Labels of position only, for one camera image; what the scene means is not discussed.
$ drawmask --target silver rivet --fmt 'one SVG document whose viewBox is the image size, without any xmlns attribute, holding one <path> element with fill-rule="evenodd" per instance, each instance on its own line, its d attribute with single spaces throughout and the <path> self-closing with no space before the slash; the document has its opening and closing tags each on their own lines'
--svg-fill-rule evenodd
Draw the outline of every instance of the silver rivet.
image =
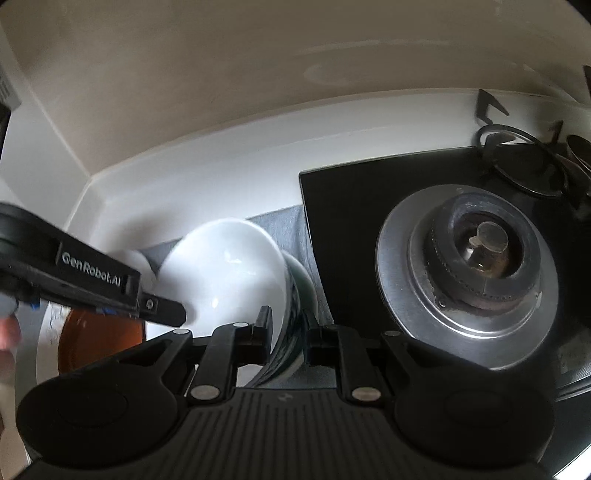
<svg viewBox="0 0 591 480">
<path fill-rule="evenodd" d="M 374 387 L 357 387 L 351 392 L 351 396 L 359 401 L 376 401 L 382 393 Z"/>
<path fill-rule="evenodd" d="M 198 385 L 191 389 L 191 396 L 197 400 L 213 400 L 218 398 L 220 389 L 213 385 Z"/>
</svg>

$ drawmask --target white bowl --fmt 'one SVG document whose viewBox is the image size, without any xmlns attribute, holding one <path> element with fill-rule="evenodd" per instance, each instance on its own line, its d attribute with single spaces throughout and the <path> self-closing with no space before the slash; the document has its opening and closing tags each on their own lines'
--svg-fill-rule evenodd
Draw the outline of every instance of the white bowl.
<svg viewBox="0 0 591 480">
<path fill-rule="evenodd" d="M 269 305 L 272 349 L 290 308 L 290 279 L 267 232 L 247 220 L 222 219 L 200 226 L 174 247 L 158 272 L 154 294 L 185 306 L 183 328 L 194 337 L 209 336 L 228 323 L 254 323 L 261 306 Z M 146 322 L 146 339 L 171 329 Z"/>
</svg>

